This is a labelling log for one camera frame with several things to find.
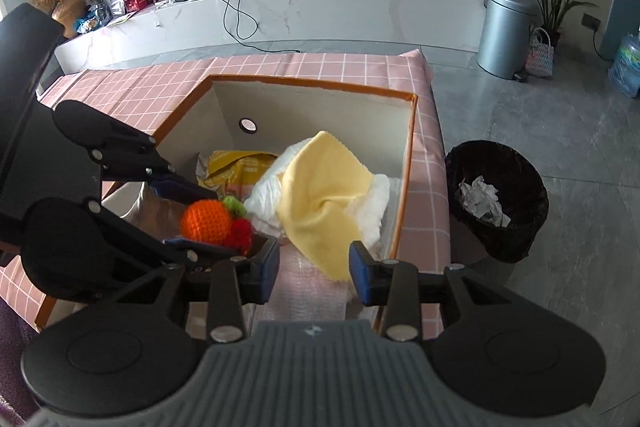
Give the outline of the pink checkered tablecloth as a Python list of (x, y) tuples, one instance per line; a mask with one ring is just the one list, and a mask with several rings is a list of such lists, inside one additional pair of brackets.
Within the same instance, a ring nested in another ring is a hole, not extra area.
[[(296, 79), (338, 81), (354, 86), (367, 86), (411, 92), (418, 96), (416, 129), (413, 131), (408, 199), (401, 222), (399, 254), (402, 260), (414, 261), (427, 272), (438, 272), (450, 260), (449, 217), (444, 148), (431, 87), (432, 73), (420, 51), (400, 55), (371, 54), (285, 54), (209, 57), (199, 61), (149, 65), (132, 69), (87, 70), (63, 76), (46, 91), (42, 101), (53, 106), (64, 100), (78, 100), (102, 110), (110, 116), (133, 124), (142, 131), (157, 131), (160, 124), (188, 94), (206, 77), (214, 74), (249, 76), (284, 76)], [(17, 199), (17, 217), (21, 217), (32, 201), (47, 193), (22, 183), (33, 176), (37, 159), (26, 159), (22, 167), (14, 158), (9, 187), (1, 189), (1, 211), (6, 198)], [(184, 205), (156, 195), (142, 182), (130, 182), (119, 188), (104, 184), (103, 192), (115, 192), (107, 204), (122, 217), (131, 218), (142, 230), (175, 232)], [(75, 311), (79, 305), (45, 296), (27, 280), (21, 261), (9, 261), (1, 268), (1, 298), (34, 329), (43, 329), (54, 319)]]

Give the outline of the orange storage box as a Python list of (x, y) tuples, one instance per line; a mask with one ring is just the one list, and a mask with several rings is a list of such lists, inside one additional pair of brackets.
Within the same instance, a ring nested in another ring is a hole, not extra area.
[[(256, 150), (279, 157), (289, 146), (329, 132), (372, 173), (393, 180), (378, 248), (363, 244), (373, 258), (393, 259), (406, 207), (417, 101), (408, 92), (335, 82), (210, 76), (170, 115), (160, 156), (196, 181), (200, 155)], [(280, 268), (268, 303), (246, 307), (248, 326), (375, 319), (375, 309), (357, 303), (350, 275), (333, 282), (286, 237), (254, 230), (279, 241)]]

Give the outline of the black waste basket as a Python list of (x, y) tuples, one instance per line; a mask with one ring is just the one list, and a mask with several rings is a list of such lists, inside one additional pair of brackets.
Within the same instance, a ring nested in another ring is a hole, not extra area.
[(488, 256), (511, 265), (527, 257), (549, 212), (536, 168), (514, 148), (488, 140), (455, 146), (445, 165), (449, 210)]

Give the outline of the golden vase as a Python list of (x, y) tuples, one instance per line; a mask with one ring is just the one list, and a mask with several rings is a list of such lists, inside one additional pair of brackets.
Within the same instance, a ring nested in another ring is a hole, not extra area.
[(64, 26), (63, 36), (73, 39), (77, 36), (75, 23), (87, 15), (85, 0), (61, 0), (54, 8), (51, 17)]

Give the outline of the yellow snack bag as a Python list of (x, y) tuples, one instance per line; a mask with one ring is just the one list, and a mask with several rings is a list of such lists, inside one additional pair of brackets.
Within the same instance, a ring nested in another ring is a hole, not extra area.
[(231, 195), (244, 200), (277, 158), (256, 150), (215, 150), (208, 156), (198, 156), (196, 181), (219, 199)]

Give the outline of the orange crocheted toy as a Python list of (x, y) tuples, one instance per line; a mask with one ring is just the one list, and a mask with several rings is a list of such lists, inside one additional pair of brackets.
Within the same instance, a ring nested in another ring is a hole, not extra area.
[(242, 202), (234, 196), (203, 199), (186, 207), (180, 235), (188, 241), (230, 249), (247, 257), (253, 247), (253, 229)]

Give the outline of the grey metal trash can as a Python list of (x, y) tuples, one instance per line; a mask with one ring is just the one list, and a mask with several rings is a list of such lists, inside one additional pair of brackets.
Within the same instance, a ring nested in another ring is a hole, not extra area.
[(535, 0), (486, 0), (485, 8), (477, 64), (490, 75), (511, 80), (524, 67), (538, 5)]

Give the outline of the white marble TV console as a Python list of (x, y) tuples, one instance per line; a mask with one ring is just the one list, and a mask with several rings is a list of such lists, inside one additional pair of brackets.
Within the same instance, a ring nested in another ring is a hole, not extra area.
[(200, 0), (137, 12), (61, 44), (66, 74), (137, 58), (233, 43), (308, 40), (394, 42), (474, 52), (484, 0)]

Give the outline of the woven small basket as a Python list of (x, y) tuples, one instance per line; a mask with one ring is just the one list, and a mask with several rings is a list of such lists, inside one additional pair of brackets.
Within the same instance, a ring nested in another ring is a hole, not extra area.
[(550, 78), (553, 75), (554, 47), (547, 31), (542, 27), (533, 30), (525, 60), (525, 72), (529, 76)]

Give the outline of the yellow cloth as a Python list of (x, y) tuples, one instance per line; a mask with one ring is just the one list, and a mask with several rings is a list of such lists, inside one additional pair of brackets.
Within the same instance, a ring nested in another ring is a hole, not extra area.
[(359, 241), (358, 225), (346, 213), (367, 195), (374, 176), (329, 132), (318, 132), (282, 174), (277, 216), (288, 240), (333, 282), (349, 279), (348, 254)]

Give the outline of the white towel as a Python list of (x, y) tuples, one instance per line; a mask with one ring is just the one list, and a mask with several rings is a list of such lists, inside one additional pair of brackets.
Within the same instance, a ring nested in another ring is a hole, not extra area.
[(321, 131), (289, 146), (254, 185), (244, 206), (252, 225), (286, 237), (311, 260), (353, 241), (378, 248), (393, 180), (374, 174)]

